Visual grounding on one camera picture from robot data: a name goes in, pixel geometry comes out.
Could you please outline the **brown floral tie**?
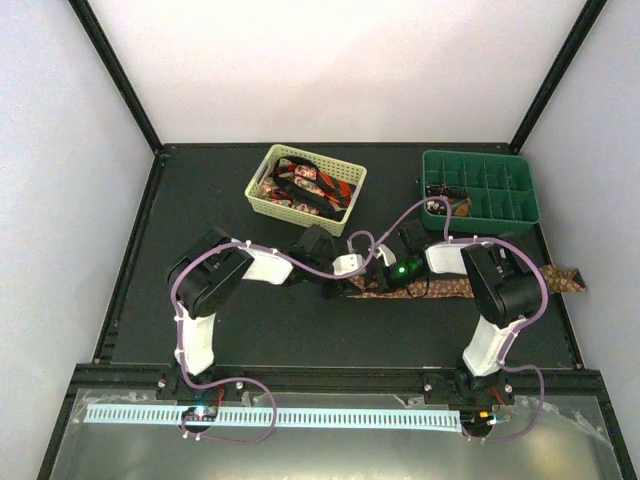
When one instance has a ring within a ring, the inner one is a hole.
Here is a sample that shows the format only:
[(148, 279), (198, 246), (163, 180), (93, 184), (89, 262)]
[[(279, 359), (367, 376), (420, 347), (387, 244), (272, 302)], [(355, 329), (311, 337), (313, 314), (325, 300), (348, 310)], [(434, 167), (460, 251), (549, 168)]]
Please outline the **brown floral tie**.
[[(549, 292), (557, 293), (586, 293), (586, 286), (580, 271), (577, 268), (561, 270), (558, 266), (550, 264), (540, 268), (540, 272), (545, 279)], [(473, 299), (471, 284), (467, 277), (443, 279), (443, 280), (419, 280), (411, 283), (404, 289), (397, 289), (391, 292), (377, 292), (374, 290), (376, 284), (366, 287), (363, 277), (353, 277), (349, 280), (351, 291), (346, 294), (347, 298), (356, 299), (443, 299), (443, 298), (463, 298)]]

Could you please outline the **cream plastic basket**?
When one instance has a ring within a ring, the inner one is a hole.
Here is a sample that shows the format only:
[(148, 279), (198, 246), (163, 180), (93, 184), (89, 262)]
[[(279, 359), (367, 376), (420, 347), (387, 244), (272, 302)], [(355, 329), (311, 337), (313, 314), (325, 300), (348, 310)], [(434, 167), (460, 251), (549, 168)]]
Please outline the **cream plastic basket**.
[(342, 234), (367, 175), (365, 167), (274, 144), (245, 189), (253, 210)]

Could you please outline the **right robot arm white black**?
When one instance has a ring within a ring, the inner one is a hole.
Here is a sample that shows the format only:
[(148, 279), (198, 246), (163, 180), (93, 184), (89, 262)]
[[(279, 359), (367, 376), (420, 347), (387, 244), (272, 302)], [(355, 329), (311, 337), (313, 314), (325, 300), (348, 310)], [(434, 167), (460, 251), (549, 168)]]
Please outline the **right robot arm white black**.
[(462, 353), (466, 371), (454, 379), (457, 396), (476, 403), (491, 390), (488, 377), (504, 368), (520, 331), (546, 311), (549, 287), (526, 253), (520, 236), (453, 238), (414, 248), (402, 260), (384, 245), (376, 269), (366, 276), (367, 293), (391, 294), (425, 280), (432, 297), (471, 297), (479, 312), (473, 337)]

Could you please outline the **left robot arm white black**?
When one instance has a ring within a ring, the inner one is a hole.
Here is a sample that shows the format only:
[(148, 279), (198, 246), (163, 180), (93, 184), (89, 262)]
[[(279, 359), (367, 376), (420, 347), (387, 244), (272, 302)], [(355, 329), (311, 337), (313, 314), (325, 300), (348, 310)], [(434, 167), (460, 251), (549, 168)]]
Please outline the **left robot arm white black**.
[(285, 252), (210, 229), (179, 257), (167, 276), (179, 327), (174, 356), (185, 368), (179, 386), (193, 399), (213, 391), (215, 376), (207, 368), (214, 364), (216, 314), (242, 282), (332, 284), (361, 273), (364, 267), (362, 255), (338, 249), (336, 239), (318, 225), (307, 228)]

